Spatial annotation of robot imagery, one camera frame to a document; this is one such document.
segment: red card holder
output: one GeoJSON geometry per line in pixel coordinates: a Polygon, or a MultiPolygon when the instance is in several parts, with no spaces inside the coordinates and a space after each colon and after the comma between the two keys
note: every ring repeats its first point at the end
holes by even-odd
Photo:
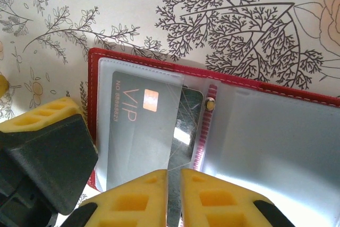
{"type": "MultiPolygon", "coordinates": [[[[184,83],[215,101],[214,110],[202,111],[194,169],[264,195],[274,194],[271,199],[297,222],[300,215],[280,200],[282,195],[302,201],[300,210],[322,209],[333,221],[339,214],[334,206],[340,206],[340,98],[93,48],[88,66],[88,128],[94,140],[102,114],[98,81],[103,59],[181,75],[184,83]],[[308,187],[304,194],[303,186],[308,187]],[[325,198],[331,200],[328,206],[321,203],[325,198]]],[[[94,173],[88,184],[96,188],[94,173]]]]}

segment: table surface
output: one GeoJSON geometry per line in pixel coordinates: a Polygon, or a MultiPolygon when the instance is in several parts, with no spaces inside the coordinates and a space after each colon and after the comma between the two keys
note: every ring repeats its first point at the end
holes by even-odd
{"type": "Polygon", "coordinates": [[[338,97],[339,7],[340,0],[0,0],[0,73],[10,82],[0,121],[63,96],[86,112],[92,47],[338,97]]]}

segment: wallet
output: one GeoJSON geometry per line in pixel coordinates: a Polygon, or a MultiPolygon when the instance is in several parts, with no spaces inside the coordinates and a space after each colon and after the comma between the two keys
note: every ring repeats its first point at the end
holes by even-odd
{"type": "Polygon", "coordinates": [[[167,168],[177,227],[189,167],[263,194],[295,226],[340,221],[340,98],[99,48],[88,67],[91,187],[167,168]]]}

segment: yellow object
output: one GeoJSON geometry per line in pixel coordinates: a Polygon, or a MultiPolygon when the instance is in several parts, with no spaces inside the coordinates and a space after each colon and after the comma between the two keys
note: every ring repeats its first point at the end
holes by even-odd
{"type": "Polygon", "coordinates": [[[98,205],[84,227],[165,227],[167,171],[156,170],[84,201],[98,205]]]}
{"type": "Polygon", "coordinates": [[[9,89],[9,82],[6,80],[6,78],[0,74],[0,98],[6,93],[6,91],[9,89]]]}
{"type": "Polygon", "coordinates": [[[272,204],[263,195],[191,169],[181,179],[185,227],[272,227],[253,204],[272,204]]]}
{"type": "Polygon", "coordinates": [[[63,97],[0,123],[0,131],[36,131],[74,114],[83,112],[71,98],[63,97]]]}

